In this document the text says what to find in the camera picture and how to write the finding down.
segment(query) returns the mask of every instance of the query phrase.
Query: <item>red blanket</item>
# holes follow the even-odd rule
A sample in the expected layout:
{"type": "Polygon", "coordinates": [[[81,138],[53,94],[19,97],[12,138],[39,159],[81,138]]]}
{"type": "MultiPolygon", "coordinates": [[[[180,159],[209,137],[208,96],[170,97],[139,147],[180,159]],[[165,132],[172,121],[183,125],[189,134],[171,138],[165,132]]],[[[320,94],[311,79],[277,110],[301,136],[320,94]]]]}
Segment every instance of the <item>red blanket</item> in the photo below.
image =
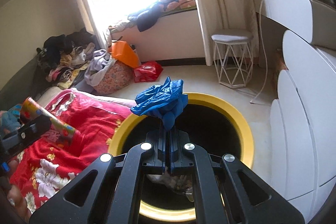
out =
{"type": "Polygon", "coordinates": [[[40,139],[17,156],[20,164],[10,182],[19,187],[32,213],[107,152],[115,130],[131,113],[126,106],[100,101],[74,90],[61,92],[46,109],[54,115],[63,109],[58,118],[80,133],[74,136],[67,151],[40,139]],[[66,107],[71,93],[75,97],[66,107]],[[71,153],[74,150],[80,150],[79,156],[71,153]]]}

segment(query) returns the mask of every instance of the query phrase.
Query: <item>baseboard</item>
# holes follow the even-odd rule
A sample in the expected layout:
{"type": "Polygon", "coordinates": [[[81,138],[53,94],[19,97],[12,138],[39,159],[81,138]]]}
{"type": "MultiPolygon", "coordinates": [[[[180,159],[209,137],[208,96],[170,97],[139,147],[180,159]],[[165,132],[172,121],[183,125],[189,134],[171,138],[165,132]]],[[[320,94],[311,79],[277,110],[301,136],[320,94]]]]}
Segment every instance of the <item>baseboard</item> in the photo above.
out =
{"type": "Polygon", "coordinates": [[[156,62],[158,62],[163,67],[206,65],[205,57],[157,60],[156,62]]]}

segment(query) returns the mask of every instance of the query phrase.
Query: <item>white stool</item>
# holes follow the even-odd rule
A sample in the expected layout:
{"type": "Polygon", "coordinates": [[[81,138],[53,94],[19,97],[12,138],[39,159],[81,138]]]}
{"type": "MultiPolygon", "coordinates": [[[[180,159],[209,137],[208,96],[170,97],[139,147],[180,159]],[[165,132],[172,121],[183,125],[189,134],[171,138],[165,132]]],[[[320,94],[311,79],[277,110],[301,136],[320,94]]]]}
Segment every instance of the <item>white stool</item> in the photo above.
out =
{"type": "Polygon", "coordinates": [[[214,41],[213,61],[218,83],[230,88],[246,86],[252,78],[253,35],[246,30],[226,29],[216,32],[211,38],[214,41]],[[233,64],[228,64],[230,57],[233,64]]]}

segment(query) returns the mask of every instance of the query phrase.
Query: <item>white tile floor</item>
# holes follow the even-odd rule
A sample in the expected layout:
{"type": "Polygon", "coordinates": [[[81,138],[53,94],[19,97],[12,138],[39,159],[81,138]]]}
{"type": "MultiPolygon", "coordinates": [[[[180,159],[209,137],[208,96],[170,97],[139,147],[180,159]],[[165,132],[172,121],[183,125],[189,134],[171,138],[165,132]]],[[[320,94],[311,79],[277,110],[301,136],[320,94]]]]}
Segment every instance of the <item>white tile floor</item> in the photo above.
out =
{"type": "Polygon", "coordinates": [[[250,100],[257,94],[263,85],[265,70],[257,66],[253,68],[253,77],[246,88],[232,90],[218,84],[214,66],[174,66],[164,67],[159,79],[151,83],[132,83],[119,90],[112,97],[134,99],[136,95],[155,84],[162,84],[166,77],[172,80],[184,81],[184,92],[199,92],[214,95],[226,100],[238,109],[250,125],[254,137],[253,171],[266,182],[270,182],[271,141],[269,112],[275,94],[270,85],[270,74],[262,94],[250,104],[250,100]]]}

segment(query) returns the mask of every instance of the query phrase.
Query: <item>orange shopping bag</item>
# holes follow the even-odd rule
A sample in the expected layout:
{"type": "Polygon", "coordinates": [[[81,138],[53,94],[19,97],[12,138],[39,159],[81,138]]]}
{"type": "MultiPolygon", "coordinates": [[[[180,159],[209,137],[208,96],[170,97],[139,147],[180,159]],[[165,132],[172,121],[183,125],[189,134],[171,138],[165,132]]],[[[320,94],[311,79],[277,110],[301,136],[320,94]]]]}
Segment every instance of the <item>orange shopping bag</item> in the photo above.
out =
{"type": "Polygon", "coordinates": [[[133,69],[139,67],[141,64],[137,54],[125,41],[112,42],[111,54],[113,58],[123,62],[133,69]]]}

